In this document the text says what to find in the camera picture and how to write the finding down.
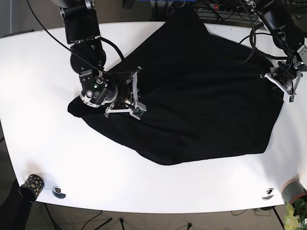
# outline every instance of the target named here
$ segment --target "green leaf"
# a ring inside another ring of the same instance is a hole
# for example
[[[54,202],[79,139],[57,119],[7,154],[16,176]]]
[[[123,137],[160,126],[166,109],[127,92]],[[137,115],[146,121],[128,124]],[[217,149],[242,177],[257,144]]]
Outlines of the green leaf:
[[[286,204],[286,210],[287,210],[288,215],[293,216],[293,214],[294,214],[294,207],[291,204],[289,204],[289,203]]]
[[[298,220],[292,215],[284,217],[284,227],[287,230],[295,230],[298,226]]]
[[[304,205],[305,205],[305,201],[302,198],[299,198],[294,202],[294,208],[297,211],[301,210],[301,208],[304,207]]]

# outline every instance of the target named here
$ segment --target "cylindrical container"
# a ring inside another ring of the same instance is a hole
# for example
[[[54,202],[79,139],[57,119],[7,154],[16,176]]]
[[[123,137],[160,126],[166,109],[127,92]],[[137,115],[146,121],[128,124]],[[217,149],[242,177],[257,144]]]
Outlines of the cylindrical container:
[[[26,181],[20,186],[19,193],[27,201],[36,201],[38,195],[43,190],[45,184],[42,178],[32,174],[26,179]]]
[[[285,203],[290,203],[291,205],[299,198],[307,199],[306,189],[297,180],[290,180],[282,187],[282,198]]]

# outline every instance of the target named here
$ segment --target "metal bracket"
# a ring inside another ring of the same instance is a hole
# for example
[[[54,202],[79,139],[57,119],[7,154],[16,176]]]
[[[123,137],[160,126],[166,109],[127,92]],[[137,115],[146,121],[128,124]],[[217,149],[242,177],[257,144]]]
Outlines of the metal bracket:
[[[111,105],[106,108],[105,116],[108,117],[110,113],[129,113],[131,116],[135,117],[136,119],[140,120],[141,116],[147,111],[146,106],[139,102],[138,98],[138,72],[136,71],[131,77],[130,82],[132,81],[132,97],[133,102],[131,105],[127,105],[127,109],[113,109],[114,103],[111,103]]]
[[[301,57],[302,61],[304,62],[305,65],[307,65],[307,48],[305,45],[302,45],[298,50],[297,50],[299,56]]]
[[[284,101],[285,102],[293,102],[294,101],[294,97],[295,97],[295,95],[296,95],[296,88],[297,88],[297,86],[298,86],[298,83],[299,83],[299,81],[300,81],[300,79],[301,79],[301,73],[299,73],[298,75],[297,75],[297,78],[296,78],[296,82],[295,82],[295,86],[293,87],[293,92],[291,92],[291,89],[288,89],[289,87],[287,86],[287,88],[286,87],[284,87],[283,85],[281,85],[276,79],[274,79],[273,77],[272,77],[272,74],[270,74],[270,73],[267,73],[267,74],[265,74],[264,76],[263,76],[264,78],[267,78],[270,82],[272,82],[272,83],[274,83],[278,88],[280,88],[283,92],[284,92],[284,94],[285,94],[285,97],[284,97]]]

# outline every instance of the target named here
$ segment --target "metal clamp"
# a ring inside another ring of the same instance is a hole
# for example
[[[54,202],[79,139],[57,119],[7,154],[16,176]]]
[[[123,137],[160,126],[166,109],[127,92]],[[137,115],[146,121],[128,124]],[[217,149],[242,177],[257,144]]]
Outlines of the metal clamp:
[[[298,50],[297,50],[299,56],[301,57],[302,61],[304,62],[305,65],[307,65],[307,48],[305,45],[302,45]]]

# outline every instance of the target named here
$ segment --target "floor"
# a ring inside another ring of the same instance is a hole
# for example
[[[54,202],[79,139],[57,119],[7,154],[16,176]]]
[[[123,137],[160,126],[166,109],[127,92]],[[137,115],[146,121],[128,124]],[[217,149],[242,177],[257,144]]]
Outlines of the floor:
[[[63,26],[62,18],[58,8],[49,0],[30,0],[33,10],[46,28],[57,28]],[[131,11],[123,10],[121,0],[96,0],[95,1],[99,23],[127,22],[127,21],[149,21],[152,12],[149,2],[137,1]],[[20,31],[35,29],[41,30],[40,25],[31,15],[26,1],[20,0],[19,7],[19,29]],[[0,144],[0,204],[8,195],[11,184],[15,179],[14,171],[6,149],[5,142]],[[81,230],[87,220],[99,213],[97,210],[61,207],[48,205],[55,221],[63,230]],[[283,219],[285,215],[284,206],[276,208]],[[102,215],[89,222],[85,230],[93,230],[108,218],[113,220],[102,229],[120,230],[119,218],[125,220],[126,230],[186,230],[188,223],[192,224],[191,230],[258,230],[272,229],[281,230],[273,211],[242,211],[198,213],[198,214],[141,214],[103,212]],[[43,204],[33,203],[31,214],[26,230],[53,230],[53,226],[47,216]]]

